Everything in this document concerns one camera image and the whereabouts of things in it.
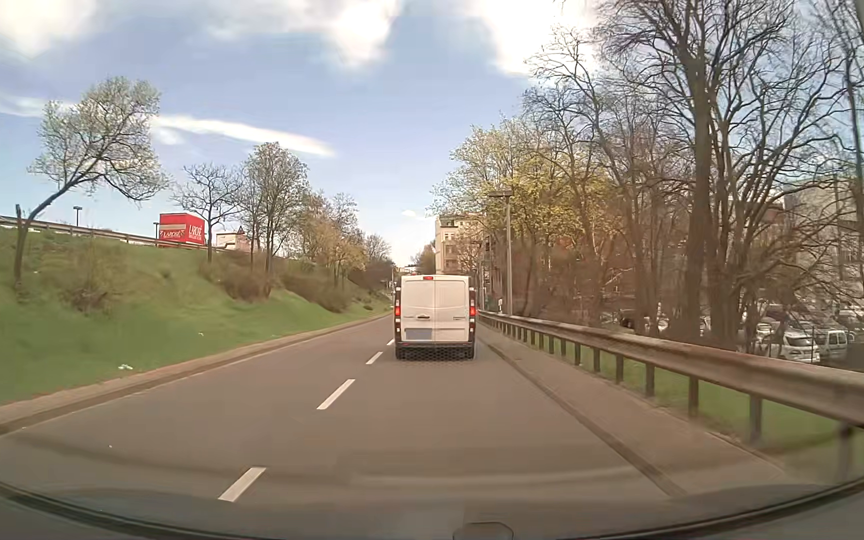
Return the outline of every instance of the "white van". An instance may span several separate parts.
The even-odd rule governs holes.
[[[475,356],[475,291],[468,276],[402,276],[395,288],[395,357],[409,351]]]
[[[849,335],[844,329],[820,329],[815,331],[815,344],[823,362],[841,361],[846,358]]]

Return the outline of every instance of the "bridge railing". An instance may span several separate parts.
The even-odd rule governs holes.
[[[644,393],[649,398],[655,397],[657,368],[685,376],[690,417],[699,415],[700,382],[746,394],[748,428],[743,438],[752,447],[762,438],[763,401],[837,421],[836,477],[849,477],[856,431],[864,430],[864,373],[490,311],[479,311],[478,319],[551,355],[565,357],[571,343],[571,357],[566,360],[588,365],[585,350],[591,354],[590,371],[596,375],[603,375],[601,355],[609,353],[618,384],[623,383],[626,362],[640,362],[645,366]]]
[[[18,219],[11,216],[0,215],[0,227],[17,227]],[[129,244],[148,244],[154,246],[169,246],[185,249],[206,249],[205,245],[187,244],[185,242],[177,242],[174,240],[160,240],[153,236],[142,236],[140,234],[129,234],[127,232],[118,232],[104,228],[89,228],[77,227],[75,225],[66,225],[65,223],[53,223],[51,221],[33,220],[30,222],[30,230],[32,231],[54,231],[57,233],[66,233],[69,235],[80,235],[83,237],[100,237],[103,239],[122,240]]]

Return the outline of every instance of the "lamp post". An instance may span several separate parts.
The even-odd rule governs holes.
[[[492,199],[505,200],[505,296],[507,299],[505,304],[508,306],[507,313],[512,314],[512,205],[510,204],[510,199],[512,199],[512,190],[500,189],[498,191],[492,191],[488,193],[488,197]]]

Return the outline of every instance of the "red billboard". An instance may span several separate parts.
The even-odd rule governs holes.
[[[190,213],[158,215],[158,239],[189,244],[206,244],[206,220]]]

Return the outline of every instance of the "road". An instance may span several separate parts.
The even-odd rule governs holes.
[[[259,508],[665,497],[488,347],[401,361],[392,335],[382,318],[1,436],[0,480]]]

